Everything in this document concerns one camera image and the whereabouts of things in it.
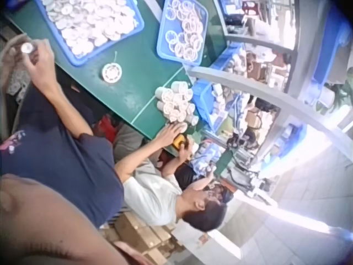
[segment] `green object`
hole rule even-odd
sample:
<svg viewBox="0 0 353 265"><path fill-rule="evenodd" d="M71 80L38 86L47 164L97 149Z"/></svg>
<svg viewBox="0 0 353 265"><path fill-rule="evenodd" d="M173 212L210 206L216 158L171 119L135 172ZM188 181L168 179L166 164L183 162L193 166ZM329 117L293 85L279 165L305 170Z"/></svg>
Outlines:
<svg viewBox="0 0 353 265"><path fill-rule="evenodd" d="M163 7L163 1L158 0L158 3ZM202 66L208 67L226 48L226 40L213 1L201 0L200 3L207 8L210 17L202 61ZM114 113L153 138L166 122L156 107L156 88L169 87L175 80L187 81L189 85L191 82L182 64L158 57L159 22L145 1L138 0L138 8L145 28L91 58L81 67L74 67L66 59L33 1L15 13L7 13L6 17L32 39L49 39L59 67ZM116 62L122 67L122 77L116 84L107 84L101 78L101 70L104 65L113 62L115 51Z"/></svg>
<svg viewBox="0 0 353 265"><path fill-rule="evenodd" d="M216 163L215 176L220 177L222 172L227 168L231 160L233 159L233 151L230 149L226 149L226 151L222 154L220 159Z"/></svg>

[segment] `stack of white spools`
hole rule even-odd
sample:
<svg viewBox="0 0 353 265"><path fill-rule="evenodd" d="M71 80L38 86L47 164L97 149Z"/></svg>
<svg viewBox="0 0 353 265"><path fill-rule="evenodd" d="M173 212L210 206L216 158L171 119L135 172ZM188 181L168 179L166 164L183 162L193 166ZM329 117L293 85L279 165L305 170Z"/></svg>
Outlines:
<svg viewBox="0 0 353 265"><path fill-rule="evenodd" d="M195 126L199 122L199 117L194 115L195 105L190 103L193 92L185 81L174 81L171 88L158 87L155 92L159 100L157 108L171 122L187 122Z"/></svg>

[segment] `hand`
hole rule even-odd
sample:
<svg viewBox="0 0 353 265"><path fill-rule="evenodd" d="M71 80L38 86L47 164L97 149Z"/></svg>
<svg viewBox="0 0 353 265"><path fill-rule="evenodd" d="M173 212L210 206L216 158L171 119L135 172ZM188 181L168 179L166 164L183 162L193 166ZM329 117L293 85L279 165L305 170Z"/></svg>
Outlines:
<svg viewBox="0 0 353 265"><path fill-rule="evenodd" d="M157 144L159 148L169 146L180 134L182 128L182 123L168 124L157 134L156 138L153 139L153 142Z"/></svg>
<svg viewBox="0 0 353 265"><path fill-rule="evenodd" d="M194 145L194 139L191 138L189 135L187 137L188 137L188 148L185 149L185 144L180 145L179 160L181 162L185 162L186 160L191 159L191 156L192 156L192 146Z"/></svg>
<svg viewBox="0 0 353 265"><path fill-rule="evenodd" d="M7 87L10 76L18 62L22 60L21 45L30 41L26 34L10 39L0 52L0 89Z"/></svg>
<svg viewBox="0 0 353 265"><path fill-rule="evenodd" d="M61 92L56 81L54 53L47 39L34 40L33 43L37 46L38 61L34 65L28 54L23 54L23 63L33 84L46 98L50 99Z"/></svg>

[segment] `ear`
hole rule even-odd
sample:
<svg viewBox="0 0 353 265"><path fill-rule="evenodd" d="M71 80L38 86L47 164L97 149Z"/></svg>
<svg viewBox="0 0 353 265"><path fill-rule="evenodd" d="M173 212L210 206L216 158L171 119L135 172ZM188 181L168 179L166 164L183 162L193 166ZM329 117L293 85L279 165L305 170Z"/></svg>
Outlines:
<svg viewBox="0 0 353 265"><path fill-rule="evenodd" d="M204 211L205 210L205 201L197 200L195 202L195 207L197 208L198 211Z"/></svg>

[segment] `blue tray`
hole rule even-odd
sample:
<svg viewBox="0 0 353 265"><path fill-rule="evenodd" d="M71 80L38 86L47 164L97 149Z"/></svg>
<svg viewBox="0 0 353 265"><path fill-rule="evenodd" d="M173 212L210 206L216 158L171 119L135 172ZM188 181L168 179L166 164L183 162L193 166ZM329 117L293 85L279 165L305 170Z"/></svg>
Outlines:
<svg viewBox="0 0 353 265"><path fill-rule="evenodd" d="M49 28L51 29L51 32L53 33L55 39L57 40L57 42L59 43L62 51L64 52L64 54L66 55L67 59L70 61L70 63L72 65L75 66L81 66L84 63L87 62L87 60L89 58L92 58L93 56L99 54L100 52L104 51L105 49L109 48L110 46L114 45L115 43L124 40L126 38L128 38L129 36L132 36L138 32L140 32L144 27L145 27L145 22L142 19L141 13L137 8L137 5L135 5L135 3L133 2L133 0L126 0L126 5L128 7L130 7L131 9L133 9L135 11L135 19L138 22L137 27L130 32L129 34L124 34L121 36L120 40L117 41L111 41L109 40L107 43L103 44L100 47L96 47L91 53L81 57L81 58L77 58L71 51L71 49L69 48L69 46L67 46L65 39L61 36L59 30L56 28L56 25L49 20L48 15L46 13L45 7L42 4L41 0L34 0L34 2L36 2L40 12L42 13L45 22L48 24Z"/></svg>
<svg viewBox="0 0 353 265"><path fill-rule="evenodd" d="M168 20L165 17L165 14L167 12L167 7L169 7L172 4L172 0L165 0L165 2L164 2L164 8L163 8L163 13L162 13L162 21L161 21L161 26L159 27L159 33L158 33L157 54L159 55L159 57L161 57L163 59L169 59L169 60L172 60L172 61L185 63L187 65L198 66L198 65L201 64L202 57L203 57L203 54L204 54L206 32L207 32L207 25L208 25L208 11L198 1L195 1L195 0L188 0L188 1L190 1L191 3L194 3L195 7L200 10L201 22L204 25L204 30L203 30L203 32L201 34L201 36L204 39L204 42L202 43L201 50L197 53L197 60L194 61L194 62L190 62L190 61L184 60L182 58L178 58L169 49L169 44L167 43L167 41L165 39L165 34L167 33L167 31L168 30L173 30L177 34L180 33L180 32L183 32L183 29L181 27L181 22L180 22L179 19L175 18L174 20Z"/></svg>
<svg viewBox="0 0 353 265"><path fill-rule="evenodd" d="M244 48L244 45L241 43L232 43L232 46L226 48L210 68L223 70L232 56L239 53L241 47ZM201 119L207 122L209 129L215 133L224 121L224 118L218 117L214 124L211 123L210 115L213 111L213 104L215 102L215 97L212 95L212 83L204 79L199 79L194 83L191 89L194 93L192 101L194 102ZM237 97L238 95L235 94L234 99L226 104L227 112L233 107Z"/></svg>

